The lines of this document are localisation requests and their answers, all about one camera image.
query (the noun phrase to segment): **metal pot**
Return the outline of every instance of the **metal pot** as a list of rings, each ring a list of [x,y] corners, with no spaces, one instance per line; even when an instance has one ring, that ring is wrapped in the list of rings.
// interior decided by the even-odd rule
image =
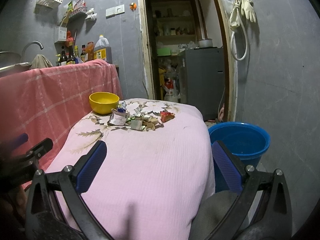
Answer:
[[[20,63],[21,56],[18,53],[1,51],[0,68]]]
[[[198,41],[199,48],[212,48],[212,39],[202,39]]]

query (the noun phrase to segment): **rubber glove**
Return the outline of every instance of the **rubber glove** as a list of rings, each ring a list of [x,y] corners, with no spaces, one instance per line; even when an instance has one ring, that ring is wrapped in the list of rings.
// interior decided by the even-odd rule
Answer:
[[[255,23],[257,18],[251,3],[252,1],[249,0],[241,0],[241,14],[242,16],[245,15],[247,20],[250,20],[250,22]]]
[[[241,0],[235,0],[233,9],[231,11],[230,19],[229,19],[230,28],[233,31],[240,26],[239,15],[237,13],[237,8],[240,10],[240,6],[241,6]]]

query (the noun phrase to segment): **wooden door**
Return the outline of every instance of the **wooden door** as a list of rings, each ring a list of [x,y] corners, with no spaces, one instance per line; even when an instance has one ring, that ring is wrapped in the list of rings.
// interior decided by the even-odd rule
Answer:
[[[148,45],[151,53],[151,69],[152,69],[152,79],[153,79],[153,87],[155,92],[155,99],[161,100],[156,35],[154,30],[154,20],[152,16],[151,0],[146,0],[146,14],[147,14],[148,33],[149,33]]]

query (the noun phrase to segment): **doorway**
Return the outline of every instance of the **doorway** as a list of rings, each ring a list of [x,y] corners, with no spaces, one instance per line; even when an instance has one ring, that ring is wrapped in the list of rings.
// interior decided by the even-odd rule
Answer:
[[[154,98],[196,106],[205,121],[224,108],[229,120],[228,45],[215,0],[144,2]],[[201,48],[207,38],[212,45]]]

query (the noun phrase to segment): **gray refrigerator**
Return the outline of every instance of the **gray refrigerator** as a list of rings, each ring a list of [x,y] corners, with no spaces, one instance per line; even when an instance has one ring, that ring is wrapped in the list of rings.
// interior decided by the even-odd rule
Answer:
[[[180,102],[195,106],[203,119],[215,119],[225,85],[222,48],[186,49],[179,54]]]

